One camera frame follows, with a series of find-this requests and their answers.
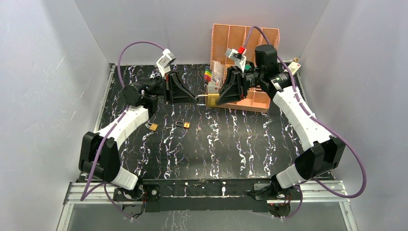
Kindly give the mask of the brass long-shackle padlock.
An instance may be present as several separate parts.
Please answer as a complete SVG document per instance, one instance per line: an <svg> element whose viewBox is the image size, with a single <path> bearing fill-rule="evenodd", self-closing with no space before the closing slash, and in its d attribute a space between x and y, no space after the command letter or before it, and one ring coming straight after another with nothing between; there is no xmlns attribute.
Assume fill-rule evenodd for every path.
<svg viewBox="0 0 408 231"><path fill-rule="evenodd" d="M185 129L189 129L189 128L190 128L190 122L176 121L176 122L175 122L175 125L176 125L177 127L180 127L180 128L185 128Z"/></svg>

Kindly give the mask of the brass padlock with keys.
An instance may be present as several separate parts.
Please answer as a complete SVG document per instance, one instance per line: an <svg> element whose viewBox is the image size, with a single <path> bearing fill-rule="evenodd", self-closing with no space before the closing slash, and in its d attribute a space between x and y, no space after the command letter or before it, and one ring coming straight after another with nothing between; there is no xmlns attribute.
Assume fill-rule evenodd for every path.
<svg viewBox="0 0 408 231"><path fill-rule="evenodd" d="M156 124L156 123L147 123L147 124L145 124L145 126L149 130L154 131L154 132L156 132L157 129L158 129L158 124Z"/></svg>

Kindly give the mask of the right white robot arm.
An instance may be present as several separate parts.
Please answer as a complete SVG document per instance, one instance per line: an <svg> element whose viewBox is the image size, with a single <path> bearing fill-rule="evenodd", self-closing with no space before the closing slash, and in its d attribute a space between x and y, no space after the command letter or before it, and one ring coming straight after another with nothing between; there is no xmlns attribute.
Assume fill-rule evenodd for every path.
<svg viewBox="0 0 408 231"><path fill-rule="evenodd" d="M250 88L260 87L280 108L297 133L304 152L285 170L271 177L270 185L253 189L248 195L284 199L290 190L302 182L336 168L345 144L312 120L312 114L304 111L304 101L292 80L291 71L281 71L277 50L264 44L255 48L255 63L248 62L246 49L227 49L225 56L234 61L227 68L227 75L216 104L234 103L246 98Z"/></svg>

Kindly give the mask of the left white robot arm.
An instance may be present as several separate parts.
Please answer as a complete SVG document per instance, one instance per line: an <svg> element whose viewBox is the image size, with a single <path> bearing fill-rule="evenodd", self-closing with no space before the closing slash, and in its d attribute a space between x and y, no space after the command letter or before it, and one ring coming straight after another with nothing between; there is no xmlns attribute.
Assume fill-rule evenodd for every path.
<svg viewBox="0 0 408 231"><path fill-rule="evenodd" d="M154 115L160 96L167 104L196 104L197 100L176 71L163 77L141 78L124 86L121 96L127 105L123 113L106 127L83 136L78 168L90 178L96 177L125 189L131 200L139 200L144 188L137 175L122 167L120 147Z"/></svg>

